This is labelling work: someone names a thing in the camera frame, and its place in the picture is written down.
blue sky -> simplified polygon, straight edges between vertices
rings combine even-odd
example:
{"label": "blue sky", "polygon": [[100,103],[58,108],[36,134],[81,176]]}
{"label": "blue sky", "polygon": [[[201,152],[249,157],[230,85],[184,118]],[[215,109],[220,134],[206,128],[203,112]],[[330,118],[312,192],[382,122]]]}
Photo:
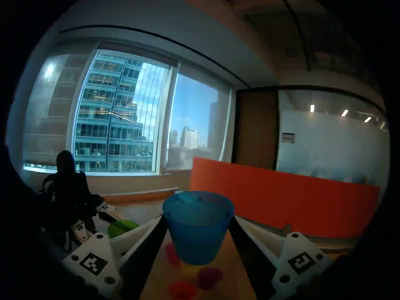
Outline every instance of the blue sky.
{"label": "blue sky", "polygon": [[218,101],[218,91],[179,74],[173,100],[170,130],[177,131],[179,143],[182,129],[198,131],[198,145],[206,147],[209,132],[210,105]]}

window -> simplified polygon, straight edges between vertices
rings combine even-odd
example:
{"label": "window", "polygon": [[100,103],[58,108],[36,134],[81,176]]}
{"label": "window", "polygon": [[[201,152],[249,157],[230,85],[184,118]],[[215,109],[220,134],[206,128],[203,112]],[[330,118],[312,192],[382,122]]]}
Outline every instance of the window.
{"label": "window", "polygon": [[[74,145],[91,141],[91,147],[75,148],[75,155],[84,155],[85,161],[91,156],[105,156],[107,172],[154,171],[153,152],[146,154],[147,159],[136,159],[132,148],[146,149],[147,143],[152,149],[158,146],[163,91],[170,68],[137,55],[99,50],[83,86],[74,136]],[[90,171],[97,169],[92,163]]]}
{"label": "window", "polygon": [[220,159],[229,103],[228,85],[180,65],[169,126],[167,170],[191,169],[194,157]]}
{"label": "window", "polygon": [[[57,154],[67,148],[71,103],[93,49],[68,47],[73,54],[55,48],[45,60],[29,97],[22,146],[25,167],[54,170]],[[82,135],[80,126],[76,133]]]}
{"label": "window", "polygon": [[[190,169],[195,156],[220,159],[230,107],[223,80],[143,49],[91,42],[65,54],[64,46],[29,99],[25,167],[54,172],[65,149],[87,173],[163,173]],[[109,50],[118,47],[126,52]]]}

frosted glass partition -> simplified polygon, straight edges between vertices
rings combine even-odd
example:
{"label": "frosted glass partition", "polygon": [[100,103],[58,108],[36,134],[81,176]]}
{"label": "frosted glass partition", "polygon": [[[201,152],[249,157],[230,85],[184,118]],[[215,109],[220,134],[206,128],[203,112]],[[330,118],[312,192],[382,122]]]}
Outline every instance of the frosted glass partition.
{"label": "frosted glass partition", "polygon": [[[319,93],[321,96],[327,94],[330,98],[333,97],[330,93]],[[320,104],[319,111],[325,113],[316,112],[316,104],[314,112],[296,110],[296,105],[299,107],[297,99],[288,95],[290,93],[287,91],[279,93],[281,103],[276,169],[335,181],[379,186],[382,195],[386,189],[390,166],[390,137],[389,132],[384,129],[385,119],[359,110],[359,107],[350,102],[345,108],[349,112],[357,111],[361,115],[365,113],[365,117],[356,119],[347,114],[329,114],[328,112],[334,111],[337,103],[327,104],[326,110]],[[312,102],[311,98],[303,107],[310,107]],[[365,122],[369,116],[374,122]]]}

glass wall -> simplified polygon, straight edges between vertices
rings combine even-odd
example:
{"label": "glass wall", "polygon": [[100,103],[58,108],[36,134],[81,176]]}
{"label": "glass wall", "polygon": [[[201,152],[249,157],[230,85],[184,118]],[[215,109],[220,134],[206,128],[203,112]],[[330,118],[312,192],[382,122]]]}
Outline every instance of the glass wall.
{"label": "glass wall", "polygon": [[383,111],[353,97],[310,90],[279,91],[279,106],[278,171],[385,190],[390,137]]}
{"label": "glass wall", "polygon": [[77,170],[155,170],[158,127],[170,66],[145,57],[99,50],[77,112]]}

wooden door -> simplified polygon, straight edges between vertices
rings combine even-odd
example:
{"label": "wooden door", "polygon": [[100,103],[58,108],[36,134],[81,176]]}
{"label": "wooden door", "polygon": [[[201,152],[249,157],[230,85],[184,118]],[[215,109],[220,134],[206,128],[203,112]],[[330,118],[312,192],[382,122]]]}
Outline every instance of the wooden door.
{"label": "wooden door", "polygon": [[279,137],[277,91],[238,91],[232,162],[275,170]]}

